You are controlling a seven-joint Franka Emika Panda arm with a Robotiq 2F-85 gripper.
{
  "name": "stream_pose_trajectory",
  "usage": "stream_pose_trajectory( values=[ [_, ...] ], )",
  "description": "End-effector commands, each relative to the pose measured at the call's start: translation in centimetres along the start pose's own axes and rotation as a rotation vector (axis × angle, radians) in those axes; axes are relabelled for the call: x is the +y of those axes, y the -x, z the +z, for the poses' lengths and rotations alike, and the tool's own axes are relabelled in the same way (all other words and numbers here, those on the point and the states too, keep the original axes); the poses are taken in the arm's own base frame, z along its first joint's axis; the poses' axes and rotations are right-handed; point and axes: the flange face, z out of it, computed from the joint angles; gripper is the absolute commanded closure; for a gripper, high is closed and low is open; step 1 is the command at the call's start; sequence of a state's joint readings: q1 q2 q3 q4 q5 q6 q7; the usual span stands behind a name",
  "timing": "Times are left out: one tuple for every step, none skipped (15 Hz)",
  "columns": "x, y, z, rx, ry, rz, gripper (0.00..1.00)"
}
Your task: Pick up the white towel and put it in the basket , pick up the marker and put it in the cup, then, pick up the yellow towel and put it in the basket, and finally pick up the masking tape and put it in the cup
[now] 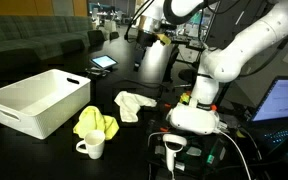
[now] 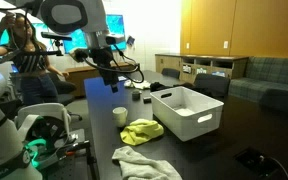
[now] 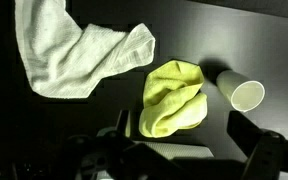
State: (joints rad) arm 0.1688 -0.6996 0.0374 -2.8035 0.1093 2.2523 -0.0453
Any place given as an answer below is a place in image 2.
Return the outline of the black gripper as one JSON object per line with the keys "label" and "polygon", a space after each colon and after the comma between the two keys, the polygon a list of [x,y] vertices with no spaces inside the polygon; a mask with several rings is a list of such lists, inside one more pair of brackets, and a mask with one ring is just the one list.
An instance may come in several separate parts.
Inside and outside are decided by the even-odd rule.
{"label": "black gripper", "polygon": [[117,73],[115,69],[111,66],[111,61],[113,60],[113,54],[110,47],[104,47],[101,49],[92,49],[91,58],[93,62],[97,65],[100,75],[103,78],[105,85],[111,85],[111,90],[113,93],[118,92],[117,87]]}

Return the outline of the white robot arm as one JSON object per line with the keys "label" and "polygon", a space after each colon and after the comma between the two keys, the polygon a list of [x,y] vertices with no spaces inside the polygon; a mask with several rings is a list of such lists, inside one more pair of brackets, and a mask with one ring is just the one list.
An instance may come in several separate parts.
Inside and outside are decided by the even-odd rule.
{"label": "white robot arm", "polygon": [[[13,15],[22,9],[42,20],[53,32],[69,34],[77,29],[84,32],[87,55],[100,71],[104,83],[117,89],[117,72],[111,66],[110,47],[122,39],[112,35],[106,23],[106,12],[102,0],[19,0],[18,3],[0,11]],[[4,63],[22,51],[0,57]],[[0,73],[0,96],[6,88],[6,79]],[[31,158],[13,121],[0,109],[0,180],[42,180],[42,174],[31,164]]]}

